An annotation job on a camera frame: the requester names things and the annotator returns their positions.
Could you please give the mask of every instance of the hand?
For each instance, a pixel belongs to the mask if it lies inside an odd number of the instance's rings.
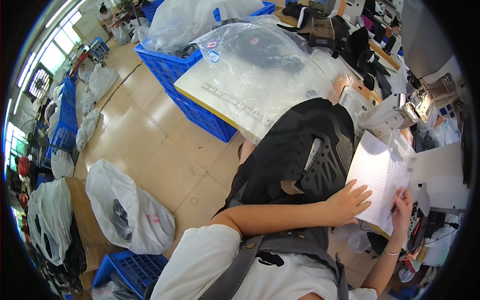
[[[337,227],[348,223],[358,223],[355,216],[372,204],[371,201],[363,203],[372,195],[372,191],[365,191],[367,185],[362,185],[361,187],[350,191],[355,183],[357,183],[356,179],[350,181],[343,189],[339,190],[323,202],[324,209],[327,209],[328,211],[328,224],[330,226]]]
[[[412,215],[412,195],[410,189],[405,187],[402,195],[402,187],[399,187],[392,199],[393,204],[396,205],[396,210],[392,214],[393,230],[397,231],[401,235],[406,235],[408,227],[410,226],[410,216]]]

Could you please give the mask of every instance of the person's left hand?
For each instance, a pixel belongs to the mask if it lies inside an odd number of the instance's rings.
[[[393,204],[396,205],[396,210],[392,214],[393,230],[402,235],[406,235],[408,227],[410,226],[410,216],[412,215],[412,195],[410,189],[405,187],[402,195],[402,187],[399,187],[392,199]]]

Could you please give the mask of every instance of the gray apron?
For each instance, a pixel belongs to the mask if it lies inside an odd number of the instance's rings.
[[[229,207],[242,205],[239,201],[246,183],[233,197]],[[281,200],[271,204],[281,204]],[[336,261],[327,253],[328,227],[310,227],[294,229],[288,232],[278,232],[269,235],[261,235],[242,241],[240,251],[231,265],[225,270],[220,278],[204,293],[201,300],[232,299],[247,272],[252,265],[257,252],[274,251],[283,253],[299,253],[316,259],[320,263],[329,266],[335,273],[338,287],[338,299],[348,300],[347,278],[345,267],[341,264],[338,254]]]

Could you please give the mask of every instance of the blue plastic crate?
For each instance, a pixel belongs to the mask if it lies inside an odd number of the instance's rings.
[[[160,276],[167,263],[168,260],[163,255],[135,254],[131,251],[105,255],[92,287],[109,282],[110,273],[116,270],[135,294],[143,299],[146,287]]]
[[[63,88],[60,91],[61,102],[65,102],[71,107],[75,107],[75,83],[70,76],[63,80]]]
[[[60,119],[55,132],[53,133],[51,144],[60,146],[66,149],[73,149],[75,146],[75,137],[77,136],[78,125],[75,106],[70,106],[67,102],[60,103]],[[46,158],[51,159],[51,154],[57,153],[55,147],[48,147]]]
[[[200,126],[217,139],[228,143],[237,132],[237,129],[221,118],[217,117],[207,109],[199,104],[191,101],[184,95],[165,89],[165,92],[172,98],[173,102],[177,104],[183,114],[193,123]]]
[[[94,48],[92,48],[92,45],[98,41],[100,43],[97,44],[97,46],[95,46]],[[91,53],[93,56],[95,56],[96,58],[100,59],[103,57],[103,53],[101,52],[101,50],[98,49],[98,47],[102,47],[106,52],[109,52],[110,51],[110,48],[107,47],[107,45],[105,44],[105,42],[102,40],[101,37],[97,36],[93,42],[90,44],[90,48],[91,48]]]
[[[259,16],[271,14],[275,11],[275,3],[263,1],[263,4],[264,8],[251,15]],[[186,59],[181,59],[160,52],[149,51],[144,49],[141,44],[135,47],[134,50],[165,88],[166,93],[170,95],[190,121],[211,133],[221,141],[225,143],[230,141],[235,132],[237,132],[234,127],[187,97],[179,94],[173,85],[183,74],[185,74],[185,72],[188,71],[188,69],[202,59],[202,53],[200,50],[196,50]]]
[[[145,18],[151,23],[153,21],[153,16],[155,15],[156,9],[163,3],[165,0],[152,1],[148,5],[142,7],[144,11]]]
[[[47,177],[39,174],[37,179],[36,179],[36,189],[38,189],[38,187],[40,186],[41,183],[50,182],[50,181],[53,181],[53,179],[52,178],[47,178]]]
[[[271,14],[275,11],[275,3],[267,1],[263,1],[263,3],[265,5],[264,8],[254,12],[252,16]],[[186,59],[146,50],[142,44],[139,44],[134,50],[164,87],[165,85],[173,87],[175,81],[202,59],[200,50],[196,50]]]

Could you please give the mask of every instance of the bracelet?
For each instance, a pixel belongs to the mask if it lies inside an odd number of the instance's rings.
[[[400,251],[398,251],[397,253],[388,253],[387,251],[384,250],[384,253],[385,253],[386,255],[390,255],[390,256],[399,255],[400,252],[402,252],[402,251],[400,250]]]

